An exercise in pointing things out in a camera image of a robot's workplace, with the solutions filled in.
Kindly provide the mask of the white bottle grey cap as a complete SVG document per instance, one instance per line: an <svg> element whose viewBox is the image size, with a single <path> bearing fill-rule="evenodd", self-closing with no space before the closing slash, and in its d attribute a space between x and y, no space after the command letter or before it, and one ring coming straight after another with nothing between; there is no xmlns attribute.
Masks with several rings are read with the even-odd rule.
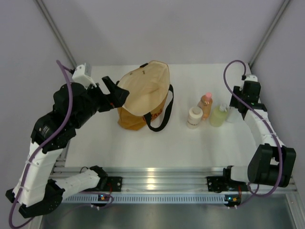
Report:
<svg viewBox="0 0 305 229"><path fill-rule="evenodd" d="M229 107L228 108L228 115L226 118L226 122L228 123L234 123L236 122L237 118L238 118L239 112L238 109L235 107Z"/></svg>

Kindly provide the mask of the tan canvas tote bag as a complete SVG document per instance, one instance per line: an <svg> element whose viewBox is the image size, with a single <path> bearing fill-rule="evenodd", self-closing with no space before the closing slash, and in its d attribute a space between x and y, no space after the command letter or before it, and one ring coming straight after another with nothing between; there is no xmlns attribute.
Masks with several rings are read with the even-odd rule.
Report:
<svg viewBox="0 0 305 229"><path fill-rule="evenodd" d="M129 91L124 105L118 108L118 124L137 131L147 126L162 131L169 122L174 98L165 105L168 93L174 95L170 84L170 70L166 63L150 61L125 74L117 85Z"/></svg>

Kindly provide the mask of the green pump bottle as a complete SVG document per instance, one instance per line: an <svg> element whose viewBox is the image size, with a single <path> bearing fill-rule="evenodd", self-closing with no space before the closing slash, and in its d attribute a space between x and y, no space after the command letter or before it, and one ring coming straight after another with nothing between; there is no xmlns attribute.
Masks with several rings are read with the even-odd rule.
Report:
<svg viewBox="0 0 305 229"><path fill-rule="evenodd" d="M221 103L219 106L213 109L210 116L210 124L213 127L220 127L226 120L228 115L228 108L225 103Z"/></svg>

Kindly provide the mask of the orange bottle pink cap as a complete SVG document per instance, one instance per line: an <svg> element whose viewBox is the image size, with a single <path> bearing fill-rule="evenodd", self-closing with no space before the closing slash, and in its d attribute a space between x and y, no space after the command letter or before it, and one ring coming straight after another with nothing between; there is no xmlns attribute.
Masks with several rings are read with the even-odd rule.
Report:
<svg viewBox="0 0 305 229"><path fill-rule="evenodd" d="M200 98L200 101L198 102L197 106L200 107L201 110L203 111L202 120L206 120L209 117L212 104L213 104L212 93L207 92L205 95L203 95Z"/></svg>

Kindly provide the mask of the white round jar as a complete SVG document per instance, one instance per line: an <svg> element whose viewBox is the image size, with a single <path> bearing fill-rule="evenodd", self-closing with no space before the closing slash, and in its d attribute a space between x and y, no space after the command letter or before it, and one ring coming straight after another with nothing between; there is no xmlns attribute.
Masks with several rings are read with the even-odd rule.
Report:
<svg viewBox="0 0 305 229"><path fill-rule="evenodd" d="M203 111L200 107L195 106L190 108L187 119L188 128L190 129L197 128L202 119L202 116L203 116Z"/></svg>

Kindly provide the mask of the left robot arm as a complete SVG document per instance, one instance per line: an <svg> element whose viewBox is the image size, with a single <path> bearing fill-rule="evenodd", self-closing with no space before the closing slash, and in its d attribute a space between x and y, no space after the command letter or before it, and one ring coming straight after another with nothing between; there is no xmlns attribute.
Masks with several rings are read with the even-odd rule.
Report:
<svg viewBox="0 0 305 229"><path fill-rule="evenodd" d="M122 107L129 91L120 88L108 76L102 78L109 90L99 86L67 83L54 93L52 111L35 123L30 136L30 152L20 181L6 192L11 203L20 203L19 213L25 218L47 215L61 202L85 190L104 190L108 175L102 167L92 166L67 179L50 179L57 158L69 141L97 112Z"/></svg>

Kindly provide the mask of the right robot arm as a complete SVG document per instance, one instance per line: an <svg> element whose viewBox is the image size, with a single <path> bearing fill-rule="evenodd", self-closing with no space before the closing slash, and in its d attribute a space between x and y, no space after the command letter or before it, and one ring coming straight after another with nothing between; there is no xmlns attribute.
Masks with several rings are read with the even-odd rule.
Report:
<svg viewBox="0 0 305 229"><path fill-rule="evenodd" d="M296 152L278 138L268 119L267 108L260 102L261 85L254 75L235 86L230 107L242 117L253 135L257 147L249 165L228 166L223 169L222 185L234 189L239 182L286 187L293 171Z"/></svg>

